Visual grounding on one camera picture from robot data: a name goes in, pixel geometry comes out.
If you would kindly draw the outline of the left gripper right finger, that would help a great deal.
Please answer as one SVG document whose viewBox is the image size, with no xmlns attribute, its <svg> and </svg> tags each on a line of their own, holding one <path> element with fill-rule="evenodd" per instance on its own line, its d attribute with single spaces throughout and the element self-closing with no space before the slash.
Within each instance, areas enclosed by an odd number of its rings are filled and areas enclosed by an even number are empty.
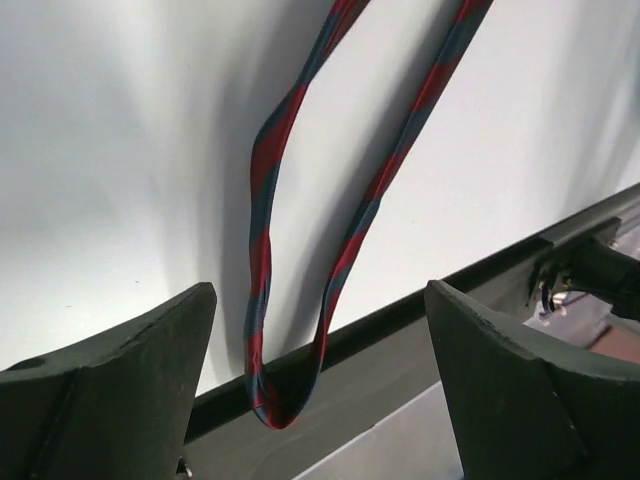
<svg viewBox="0 0 640 480">
<path fill-rule="evenodd" d="M 426 317 L 467 479 L 636 479 L 639 367 L 495 312 L 443 281 Z"/>
</svg>

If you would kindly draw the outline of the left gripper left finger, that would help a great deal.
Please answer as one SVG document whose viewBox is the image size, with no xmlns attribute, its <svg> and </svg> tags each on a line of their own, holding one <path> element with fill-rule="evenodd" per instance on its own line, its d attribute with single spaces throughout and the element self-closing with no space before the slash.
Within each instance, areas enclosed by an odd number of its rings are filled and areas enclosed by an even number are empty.
<svg viewBox="0 0 640 480">
<path fill-rule="evenodd" d="M 216 303 L 198 283 L 2 371 L 2 478 L 174 478 Z"/>
</svg>

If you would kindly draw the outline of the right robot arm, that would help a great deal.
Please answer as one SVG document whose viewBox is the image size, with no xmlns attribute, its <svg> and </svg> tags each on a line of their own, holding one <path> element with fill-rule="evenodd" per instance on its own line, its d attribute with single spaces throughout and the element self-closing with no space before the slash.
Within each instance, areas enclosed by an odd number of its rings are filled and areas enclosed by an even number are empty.
<svg viewBox="0 0 640 480">
<path fill-rule="evenodd" d="M 613 248 L 622 221 L 611 217 L 554 246 L 535 264 L 529 281 L 531 297 L 553 312 L 553 296 L 577 291 L 611 306 L 611 313 L 639 319 L 639 261 Z"/>
</svg>

